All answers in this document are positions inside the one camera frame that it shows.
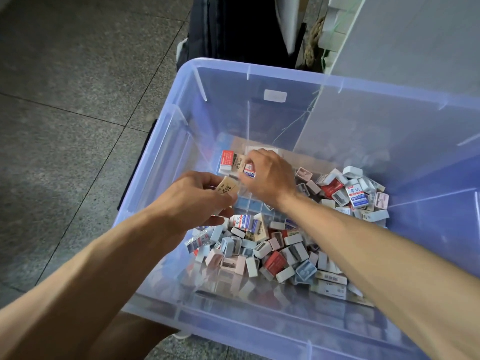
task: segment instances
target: floor tile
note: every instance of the floor tile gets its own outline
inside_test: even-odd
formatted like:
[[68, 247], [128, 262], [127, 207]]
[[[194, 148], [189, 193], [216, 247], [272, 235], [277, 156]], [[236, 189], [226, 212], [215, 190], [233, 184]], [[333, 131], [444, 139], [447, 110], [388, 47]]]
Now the floor tile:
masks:
[[225, 360], [268, 360], [266, 357], [252, 354], [251, 352], [239, 350], [230, 346]]
[[23, 292], [0, 283], [0, 308], [12, 303], [22, 294]]
[[102, 7], [185, 20], [194, 0], [98, 0]]
[[111, 228], [146, 138], [143, 131], [131, 128], [123, 131], [40, 280]]
[[158, 345], [160, 350], [182, 359], [224, 359], [228, 346], [192, 335], [184, 340], [167, 337]]
[[0, 280], [30, 289], [122, 127], [0, 95]]
[[160, 111], [177, 75], [177, 44], [187, 37], [188, 27], [189, 24], [185, 23], [178, 32], [165, 59], [135, 109], [128, 126], [147, 132], [152, 126], [152, 121], [159, 117]]
[[162, 351], [158, 346], [154, 347], [152, 351], [147, 355], [145, 360], [183, 360], [175, 355], [171, 355], [168, 352]]
[[126, 124], [182, 22], [14, 0], [0, 17], [0, 92]]

